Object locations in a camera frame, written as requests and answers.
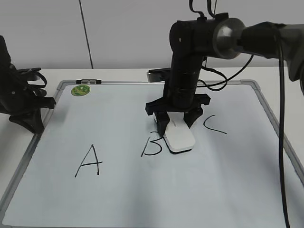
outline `table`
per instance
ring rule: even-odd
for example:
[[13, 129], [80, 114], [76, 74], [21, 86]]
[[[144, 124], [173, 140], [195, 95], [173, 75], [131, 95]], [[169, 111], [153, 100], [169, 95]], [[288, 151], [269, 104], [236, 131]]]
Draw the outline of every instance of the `table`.
[[[102, 79], [105, 81], [146, 81], [148, 69], [71, 69], [71, 70], [42, 70], [47, 78], [47, 95], [53, 96], [59, 82], [67, 79]], [[233, 75], [239, 68], [217, 68], [226, 74]], [[304, 163], [304, 141], [302, 129], [304, 128], [304, 96], [299, 82], [290, 82], [287, 68], [285, 69], [285, 133], [297, 153], [301, 163]], [[200, 78], [204, 80], [222, 80], [211, 72], [201, 72]], [[248, 67], [236, 77], [240, 79], [256, 80], [267, 99], [277, 119], [279, 118], [279, 69], [278, 67]], [[11, 180], [20, 159], [22, 158], [33, 134], [14, 123], [9, 122], [9, 116], [0, 115], [0, 198]]]

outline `white wall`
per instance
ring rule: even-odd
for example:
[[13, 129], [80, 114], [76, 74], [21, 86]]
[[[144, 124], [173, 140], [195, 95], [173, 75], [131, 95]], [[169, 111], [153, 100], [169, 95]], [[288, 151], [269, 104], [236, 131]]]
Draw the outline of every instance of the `white wall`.
[[0, 34], [17, 68], [90, 68], [77, 0], [0, 0]]
[[[171, 25], [197, 17], [188, 0], [82, 0], [82, 5], [95, 68], [168, 67]], [[194, 0], [194, 8], [207, 14], [206, 0]], [[247, 26], [304, 24], [303, 9], [303, 0], [218, 0], [217, 6], [217, 12], [229, 12]], [[90, 67], [78, 0], [0, 0], [0, 34], [19, 68]], [[210, 58], [208, 66], [240, 67], [248, 58]], [[251, 66], [277, 66], [277, 60], [255, 57]]]

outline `whiteboard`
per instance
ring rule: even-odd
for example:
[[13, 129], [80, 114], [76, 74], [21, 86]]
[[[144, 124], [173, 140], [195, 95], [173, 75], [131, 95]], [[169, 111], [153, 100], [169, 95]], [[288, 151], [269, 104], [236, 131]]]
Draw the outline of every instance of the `whiteboard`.
[[[23, 227], [284, 228], [278, 137], [255, 91], [229, 85], [208, 93], [210, 105], [191, 127], [192, 151], [160, 146], [145, 103], [160, 84], [66, 86], [5, 212]], [[209, 130], [206, 126], [226, 132]], [[87, 154], [91, 145], [94, 151]], [[99, 162], [97, 165], [83, 164]], [[304, 190], [285, 156], [289, 216], [304, 224]]]

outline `black marker writing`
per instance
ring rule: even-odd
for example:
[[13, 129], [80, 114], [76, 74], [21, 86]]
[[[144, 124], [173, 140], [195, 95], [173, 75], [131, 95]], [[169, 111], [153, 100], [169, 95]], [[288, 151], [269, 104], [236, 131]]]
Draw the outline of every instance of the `black marker writing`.
[[219, 130], [216, 130], [216, 129], [213, 129], [213, 128], [210, 128], [210, 127], [207, 127], [207, 126], [206, 126], [206, 121], [207, 121], [208, 119], [210, 119], [211, 117], [213, 117], [213, 116], [215, 116], [215, 115], [209, 116], [209, 117], [204, 121], [204, 127], [206, 127], [206, 128], [209, 129], [209, 130], [215, 131], [215, 132], [220, 132], [220, 133], [223, 133], [223, 134], [227, 134], [226, 132], [222, 132], [222, 131], [219, 131]]
[[[159, 139], [155, 139], [155, 140], [149, 141], [150, 138], [151, 138], [151, 136], [149, 136], [149, 138], [148, 138], [148, 140], [147, 140], [147, 142], [146, 142], [146, 144], [145, 144], [145, 146], [144, 146], [144, 149], [143, 149], [143, 151], [142, 151], [141, 157], [142, 157], [143, 155], [153, 156], [153, 155], [157, 155], [157, 154], [159, 154], [160, 152], [162, 152], [162, 146], [159, 145], [156, 141], [159, 141], [159, 140], [163, 139], [163, 137], [161, 137], [161, 138], [159, 138]], [[146, 150], [147, 145], [148, 145], [149, 142], [158, 145], [159, 148], [160, 148], [159, 151], [156, 152], [156, 153], [145, 153], [145, 150]]]
[[[95, 159], [96, 159], [96, 162], [93, 162], [93, 163], [86, 163], [86, 164], [83, 164], [86, 157], [88, 156], [89, 152], [91, 151], [91, 149], [93, 149], [94, 151], [94, 156], [95, 156]], [[94, 147], [94, 144], [91, 145], [89, 151], [86, 153], [85, 157], [83, 158], [82, 162], [80, 163], [80, 166], [78, 167], [77, 169], [77, 172], [75, 174], [75, 177], [78, 175], [78, 172], [80, 170], [80, 167], [82, 166], [87, 166], [87, 165], [97, 165], [97, 175], [99, 175], [99, 164], [103, 163], [102, 161], [98, 161], [98, 158], [97, 158], [97, 154], [96, 154], [96, 150], [95, 150], [95, 147]]]

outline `green sticker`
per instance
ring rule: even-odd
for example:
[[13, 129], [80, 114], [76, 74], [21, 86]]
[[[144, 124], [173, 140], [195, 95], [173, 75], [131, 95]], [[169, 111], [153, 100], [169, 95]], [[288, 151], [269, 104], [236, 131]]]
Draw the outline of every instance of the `green sticker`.
[[90, 90], [91, 89], [88, 85], [78, 85], [71, 90], [71, 94], [73, 96], [84, 96], [87, 95]]

